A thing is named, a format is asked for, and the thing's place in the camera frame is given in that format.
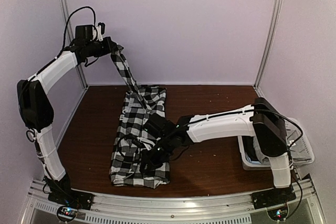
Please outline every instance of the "garment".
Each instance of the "garment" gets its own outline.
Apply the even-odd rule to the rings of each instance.
[[[110,168],[111,182],[115,186],[130,185],[156,188],[160,184],[170,182],[169,163],[164,163],[160,168],[144,176],[140,172],[141,151],[144,148],[138,148],[129,137],[119,140],[125,135],[132,134],[151,140],[153,145],[156,144],[156,139],[142,130],[142,126],[152,113],[165,116],[166,90],[158,86],[137,85],[127,60],[122,54],[123,48],[121,46],[118,48],[119,50],[111,55],[111,59],[130,90],[125,95],[117,137],[114,142]],[[119,144],[124,156],[118,152],[117,144]]]

